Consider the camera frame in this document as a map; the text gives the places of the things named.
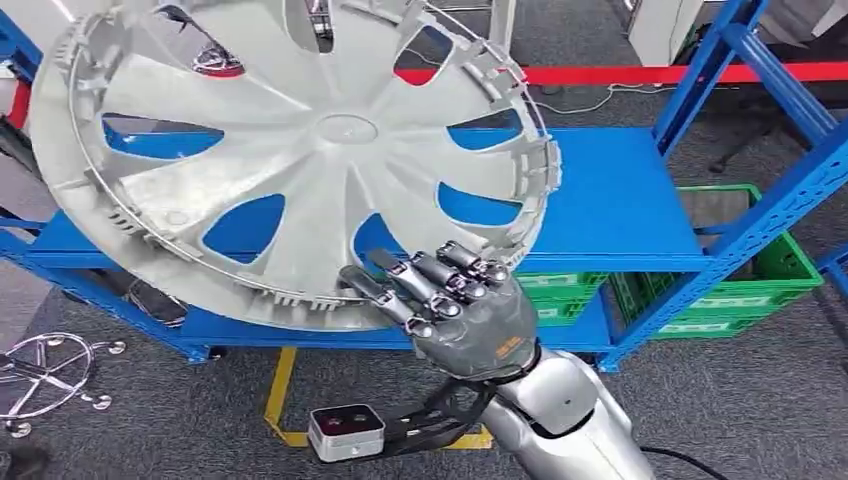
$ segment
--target green crate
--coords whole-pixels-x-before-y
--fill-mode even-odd
[[[716,317],[677,318],[664,326],[651,338],[666,340],[674,338],[729,338],[748,327],[759,323],[766,316],[725,320]]]
[[[625,323],[630,323],[638,316],[645,307],[650,304],[653,297],[645,293],[645,286],[639,274],[614,273],[610,276],[610,284],[613,288],[616,301],[621,309]],[[684,312],[668,325],[661,328],[651,338],[673,339],[673,338],[726,338],[732,337],[744,331],[751,325],[761,321],[769,315],[761,312],[752,315],[725,317],[703,316],[697,313]]]
[[[607,273],[520,273],[515,277],[531,300],[590,299]]]
[[[577,317],[583,313],[583,309],[589,304],[590,299],[571,300],[545,300],[533,301],[536,313],[539,315],[540,327],[553,327],[572,325]]]
[[[684,187],[680,190],[746,190],[752,204],[760,199],[760,192],[753,185]],[[754,256],[752,270],[753,278],[731,275],[693,303],[688,311],[703,316],[767,315],[824,283],[821,274],[789,233],[781,234]],[[680,275],[643,274],[652,297],[664,292]]]

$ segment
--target red rope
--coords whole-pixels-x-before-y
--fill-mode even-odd
[[[848,80],[848,62],[788,63],[785,67],[802,82]],[[532,85],[627,85],[679,83],[686,66],[673,67],[525,67]],[[412,84],[425,83],[434,69],[403,69],[397,74]],[[760,79],[747,65],[730,65],[720,83],[757,83]]]
[[[24,128],[26,117],[29,114],[30,93],[29,84],[18,80],[18,86],[15,87],[15,98],[12,101],[12,110],[7,115],[9,123],[18,130]]]

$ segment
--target black cable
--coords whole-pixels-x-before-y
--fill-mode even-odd
[[[659,455],[668,455],[669,457],[674,457],[674,458],[678,458],[680,460],[683,460],[684,462],[686,462],[686,463],[688,463],[688,464],[690,464],[694,467],[697,467],[702,472],[706,473],[707,475],[710,475],[711,477],[715,478],[716,480],[730,480],[729,478],[725,477],[724,475],[713,470],[713,468],[710,467],[709,465],[703,464],[703,463],[699,462],[698,460],[695,460],[694,458],[690,457],[689,455],[686,455],[686,454],[683,454],[683,453],[680,453],[680,452],[675,452],[674,450],[668,450],[668,449],[665,449],[665,448],[643,447],[643,446],[640,446],[639,448],[641,448],[643,452],[656,453],[656,454],[659,454]]]

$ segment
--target yellow tape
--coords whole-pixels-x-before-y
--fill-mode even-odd
[[[268,392],[268,402],[265,404],[265,421],[280,439],[289,447],[303,448],[309,445],[306,432],[286,432],[280,428],[280,418],[286,402],[289,382],[291,382],[297,348],[283,347],[280,349],[280,359],[277,360],[277,370]],[[486,450],[492,448],[492,434],[482,427],[480,433],[468,433],[452,445],[445,447],[451,450]]]

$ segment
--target robotic arm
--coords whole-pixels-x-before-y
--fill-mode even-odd
[[[313,411],[309,440],[322,461],[439,448],[480,420],[533,478],[654,478],[630,420],[592,368],[538,344],[536,311],[505,266],[455,242],[435,257],[370,257],[390,285],[356,266],[343,268],[342,280],[452,379],[422,408],[391,421],[367,405]],[[475,394],[465,408],[456,400],[463,389]]]

